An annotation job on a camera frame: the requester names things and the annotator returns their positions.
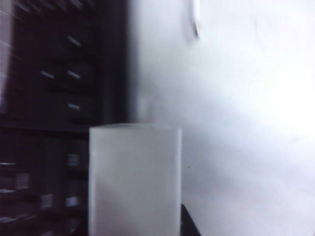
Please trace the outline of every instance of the white wall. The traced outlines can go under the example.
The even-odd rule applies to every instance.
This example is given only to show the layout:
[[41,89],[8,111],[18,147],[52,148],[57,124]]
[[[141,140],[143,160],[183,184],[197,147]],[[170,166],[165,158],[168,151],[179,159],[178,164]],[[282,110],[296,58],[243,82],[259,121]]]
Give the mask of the white wall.
[[137,121],[183,127],[203,236],[315,233],[315,2],[130,0]]

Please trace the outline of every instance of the dark object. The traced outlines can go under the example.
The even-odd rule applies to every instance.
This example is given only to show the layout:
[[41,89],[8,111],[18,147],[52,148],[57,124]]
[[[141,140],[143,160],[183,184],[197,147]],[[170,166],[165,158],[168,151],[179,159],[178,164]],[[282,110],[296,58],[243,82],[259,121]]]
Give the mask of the dark object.
[[181,236],[201,236],[186,207],[182,204]]

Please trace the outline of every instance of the white surface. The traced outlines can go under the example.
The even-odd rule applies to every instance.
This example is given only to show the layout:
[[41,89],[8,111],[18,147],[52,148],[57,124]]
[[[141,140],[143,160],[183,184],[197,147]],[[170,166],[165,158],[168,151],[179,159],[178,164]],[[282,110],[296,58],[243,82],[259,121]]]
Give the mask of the white surface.
[[181,137],[165,127],[91,129],[90,236],[179,236]]
[[183,127],[203,236],[315,233],[315,2],[130,1],[136,121]]

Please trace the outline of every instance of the dark shelving unit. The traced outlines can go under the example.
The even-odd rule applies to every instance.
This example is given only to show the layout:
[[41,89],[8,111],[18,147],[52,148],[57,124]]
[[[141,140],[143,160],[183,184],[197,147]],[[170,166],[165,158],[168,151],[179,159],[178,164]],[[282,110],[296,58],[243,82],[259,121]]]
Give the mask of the dark shelving unit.
[[128,121],[126,1],[11,2],[0,3],[1,40],[12,31],[1,44],[0,235],[67,236],[88,217],[89,127]]

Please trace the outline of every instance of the frosted glass block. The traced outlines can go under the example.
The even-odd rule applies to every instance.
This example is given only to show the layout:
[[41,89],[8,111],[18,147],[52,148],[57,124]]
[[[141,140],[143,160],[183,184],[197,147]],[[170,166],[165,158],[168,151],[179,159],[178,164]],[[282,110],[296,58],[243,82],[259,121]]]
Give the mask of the frosted glass block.
[[90,129],[90,236],[179,236],[181,141],[167,126]]

